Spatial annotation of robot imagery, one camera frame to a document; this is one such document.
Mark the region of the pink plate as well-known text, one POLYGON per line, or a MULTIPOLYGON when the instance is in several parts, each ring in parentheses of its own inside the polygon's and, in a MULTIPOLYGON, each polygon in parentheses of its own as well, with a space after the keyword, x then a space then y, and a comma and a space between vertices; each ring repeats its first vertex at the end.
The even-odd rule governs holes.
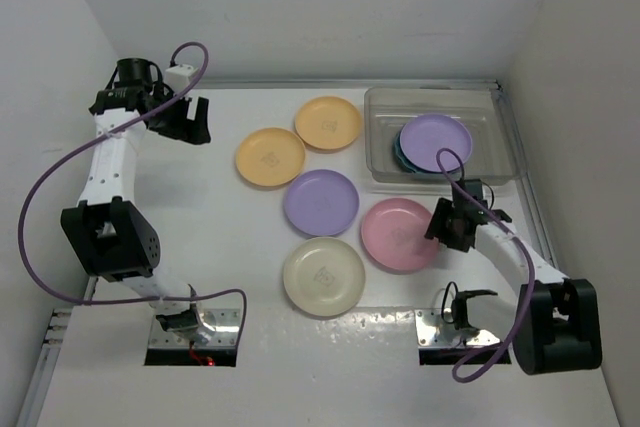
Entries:
POLYGON ((384 269, 409 274, 430 267, 438 242, 424 237, 432 213, 416 201, 393 197, 376 203, 361 221, 367 254, 384 269))

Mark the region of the teal ornate plate back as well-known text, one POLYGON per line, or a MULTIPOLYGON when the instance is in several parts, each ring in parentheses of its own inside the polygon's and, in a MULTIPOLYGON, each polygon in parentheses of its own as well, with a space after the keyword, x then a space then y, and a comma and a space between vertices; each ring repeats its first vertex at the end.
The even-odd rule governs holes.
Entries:
POLYGON ((405 156, 400 145, 400 132, 398 132, 394 137, 392 151, 393 151, 393 156, 396 164, 404 172, 421 174, 421 175, 435 174, 435 172, 433 171, 424 170, 417 167, 405 156))

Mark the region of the cream plate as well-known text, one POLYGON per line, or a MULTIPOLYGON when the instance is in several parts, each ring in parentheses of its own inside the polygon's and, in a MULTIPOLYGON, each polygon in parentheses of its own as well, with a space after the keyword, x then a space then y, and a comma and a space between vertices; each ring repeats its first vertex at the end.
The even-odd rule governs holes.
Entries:
POLYGON ((289 254, 282 279, 289 300, 298 309, 313 317, 331 318, 359 303, 366 272, 360 255, 349 244, 316 237, 289 254))

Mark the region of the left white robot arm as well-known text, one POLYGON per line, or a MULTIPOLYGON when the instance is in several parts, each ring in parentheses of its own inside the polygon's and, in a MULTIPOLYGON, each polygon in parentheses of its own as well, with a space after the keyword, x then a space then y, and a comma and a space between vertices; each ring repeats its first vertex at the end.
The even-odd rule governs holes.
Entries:
POLYGON ((204 346, 215 335, 211 318, 188 283, 161 265, 159 236, 134 203, 136 163, 147 131, 202 145, 210 142, 208 102, 182 95, 196 67, 171 63, 159 70, 151 61, 121 59, 115 77, 99 91, 90 112, 100 144, 95 147, 78 203, 61 213, 61 227, 84 270, 147 298, 161 328, 190 345, 204 346))

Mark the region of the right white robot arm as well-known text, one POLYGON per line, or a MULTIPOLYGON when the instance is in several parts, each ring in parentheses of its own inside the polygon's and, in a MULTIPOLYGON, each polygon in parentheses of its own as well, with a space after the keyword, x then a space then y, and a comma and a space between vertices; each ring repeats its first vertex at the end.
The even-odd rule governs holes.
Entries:
POLYGON ((425 238, 450 250, 475 251, 487 259, 517 297, 508 302, 491 289, 459 290, 444 320, 457 331, 490 331, 498 337, 471 382, 511 351, 528 375, 595 370, 603 353, 595 287, 572 279, 541 257, 516 233, 511 218, 492 210, 478 179, 451 183, 438 200, 425 238))

